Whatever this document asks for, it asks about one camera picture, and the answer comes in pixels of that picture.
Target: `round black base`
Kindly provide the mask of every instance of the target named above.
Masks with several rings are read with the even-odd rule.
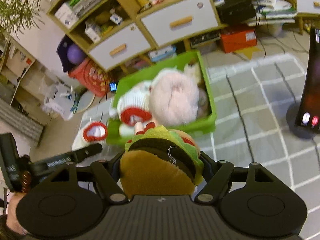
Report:
[[[311,140],[316,136],[316,133],[313,133],[306,128],[295,126],[295,120],[299,111],[300,102],[293,103],[289,106],[286,114],[287,124],[290,131],[300,139]]]

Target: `purple ball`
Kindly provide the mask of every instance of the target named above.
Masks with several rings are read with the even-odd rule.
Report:
[[[67,57],[72,64],[80,65],[87,55],[76,44],[72,44],[68,49]]]

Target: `silver screw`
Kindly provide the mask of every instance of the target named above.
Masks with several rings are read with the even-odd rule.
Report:
[[[213,200],[213,196],[210,194],[201,194],[198,196],[198,200],[200,200],[201,202],[210,202],[211,200]]]
[[[112,194],[110,196],[110,200],[113,202],[121,202],[121,201],[125,200],[125,195],[123,195],[121,193]]]

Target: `wooden drawer handle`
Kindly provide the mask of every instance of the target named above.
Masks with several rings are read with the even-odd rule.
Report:
[[[127,47],[127,44],[122,44],[119,47],[116,47],[114,50],[110,51],[110,56],[114,56],[115,54],[123,51]]]
[[[189,22],[191,22],[192,20],[193,20],[193,17],[192,17],[192,16],[188,16],[188,17],[182,18],[182,19],[180,19],[180,20],[171,22],[171,23],[170,23],[170,28],[178,27],[178,26],[180,26],[180,25],[189,23]]]

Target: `green storage bin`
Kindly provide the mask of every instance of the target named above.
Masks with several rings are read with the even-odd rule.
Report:
[[[117,92],[114,98],[113,107],[116,108],[119,98],[129,91],[134,85],[143,81],[143,80],[152,80],[163,68],[174,68],[176,67],[179,70],[184,69],[184,66],[190,62],[191,59],[198,59],[199,65],[201,67],[202,75],[204,77],[204,83],[208,92],[209,97],[209,106],[211,108],[210,115],[205,118],[197,119],[196,121],[189,123],[188,125],[182,125],[178,127],[168,127],[169,129],[177,129],[184,131],[191,135],[193,138],[199,137],[205,133],[213,132],[215,130],[215,120],[217,118],[216,109],[213,102],[212,91],[209,85],[209,80],[207,76],[206,69],[204,67],[201,54],[198,50],[192,50],[178,55],[177,57],[161,61],[156,65],[153,65],[148,68],[144,68],[134,74],[122,78],[118,83]],[[124,145],[129,141],[130,137],[120,137],[119,135],[119,126],[121,122],[119,120],[109,120],[108,122],[108,144],[118,144]]]

